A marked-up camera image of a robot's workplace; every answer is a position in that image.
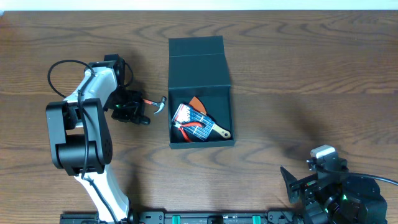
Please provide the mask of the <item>blue precision screwdriver set case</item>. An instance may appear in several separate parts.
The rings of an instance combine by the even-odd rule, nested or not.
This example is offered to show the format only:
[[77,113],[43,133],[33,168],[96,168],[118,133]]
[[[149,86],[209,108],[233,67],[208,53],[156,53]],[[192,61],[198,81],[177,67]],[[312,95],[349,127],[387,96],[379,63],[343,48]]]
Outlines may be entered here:
[[189,134],[199,140],[208,139],[215,122],[207,115],[199,113],[189,105],[180,104],[172,118],[172,124],[177,128],[186,142],[191,142]]

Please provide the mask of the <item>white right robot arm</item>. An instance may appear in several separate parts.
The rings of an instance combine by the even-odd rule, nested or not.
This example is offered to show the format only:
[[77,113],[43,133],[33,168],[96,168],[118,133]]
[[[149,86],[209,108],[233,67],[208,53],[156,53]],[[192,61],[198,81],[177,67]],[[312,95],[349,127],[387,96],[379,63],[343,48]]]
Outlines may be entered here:
[[387,223],[387,202],[373,179],[318,172],[298,180],[284,167],[280,171],[289,202],[302,204],[293,223]]

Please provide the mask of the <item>black handled screwdriver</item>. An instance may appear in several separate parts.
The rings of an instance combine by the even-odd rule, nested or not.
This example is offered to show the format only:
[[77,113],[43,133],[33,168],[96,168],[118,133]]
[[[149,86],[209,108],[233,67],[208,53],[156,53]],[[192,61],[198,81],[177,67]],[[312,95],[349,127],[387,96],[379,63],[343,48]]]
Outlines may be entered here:
[[139,118],[139,124],[150,125],[150,118],[142,116]]

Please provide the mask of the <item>black handled claw hammer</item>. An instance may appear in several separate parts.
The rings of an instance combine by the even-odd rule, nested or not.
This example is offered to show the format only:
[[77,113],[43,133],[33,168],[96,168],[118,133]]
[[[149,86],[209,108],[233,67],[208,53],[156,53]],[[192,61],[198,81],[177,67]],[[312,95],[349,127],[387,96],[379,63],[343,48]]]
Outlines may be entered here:
[[163,96],[159,102],[148,100],[148,99],[143,99],[144,103],[152,106],[157,107],[157,111],[154,112],[154,114],[159,114],[165,107],[165,103],[167,101],[167,98]]

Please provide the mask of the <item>orange scraper wooden handle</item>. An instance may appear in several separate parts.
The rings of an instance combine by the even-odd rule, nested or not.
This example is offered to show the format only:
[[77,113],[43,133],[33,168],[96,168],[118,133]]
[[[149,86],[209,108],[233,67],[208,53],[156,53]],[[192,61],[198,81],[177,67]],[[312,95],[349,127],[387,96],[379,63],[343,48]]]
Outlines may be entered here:
[[[199,113],[206,115],[207,116],[207,111],[203,105],[203,103],[197,98],[197,97],[193,97],[191,99],[191,101],[189,102],[189,105],[197,110]],[[216,123],[214,123],[212,130],[214,130],[215,132],[217,132],[218,134],[220,134],[223,138],[225,139],[229,139],[231,137],[231,133],[223,128],[221,128],[220,126],[218,126]]]

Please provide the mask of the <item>red handled cutting pliers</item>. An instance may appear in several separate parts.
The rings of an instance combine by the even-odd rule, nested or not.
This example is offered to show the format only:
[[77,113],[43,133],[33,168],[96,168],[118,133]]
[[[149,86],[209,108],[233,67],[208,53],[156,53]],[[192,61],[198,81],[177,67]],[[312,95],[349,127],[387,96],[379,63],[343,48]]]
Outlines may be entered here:
[[202,128],[203,125],[199,122],[190,122],[190,123],[179,123],[178,121],[175,121],[172,123],[174,127],[176,127],[182,134],[184,140],[186,142],[192,142],[188,134],[185,132],[184,128],[190,128],[192,127],[194,130],[192,131],[193,135],[196,135],[198,138],[203,137],[202,133],[198,130],[198,128]]

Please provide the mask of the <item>black gift box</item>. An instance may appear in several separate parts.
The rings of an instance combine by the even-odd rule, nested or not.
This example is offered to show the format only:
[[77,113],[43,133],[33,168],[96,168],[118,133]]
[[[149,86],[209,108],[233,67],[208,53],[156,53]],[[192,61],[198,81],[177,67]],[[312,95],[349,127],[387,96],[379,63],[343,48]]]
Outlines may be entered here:
[[[218,126],[229,131],[230,138],[212,130],[205,140],[188,133],[186,142],[172,118],[181,104],[197,97]],[[234,118],[231,79],[224,54],[222,36],[169,39],[168,116],[171,149],[233,146]]]

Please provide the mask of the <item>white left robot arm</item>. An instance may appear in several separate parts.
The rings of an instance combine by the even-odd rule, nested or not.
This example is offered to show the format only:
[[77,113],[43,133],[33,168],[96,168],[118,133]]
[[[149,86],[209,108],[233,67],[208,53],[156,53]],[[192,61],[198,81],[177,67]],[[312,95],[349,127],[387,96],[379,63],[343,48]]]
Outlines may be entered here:
[[150,124],[139,91],[130,90],[126,71],[131,67],[118,54],[85,64],[84,78],[62,101],[46,107],[52,162],[74,177],[88,192],[96,213],[64,213],[60,223],[139,223],[131,201],[111,168],[113,143],[105,118]]

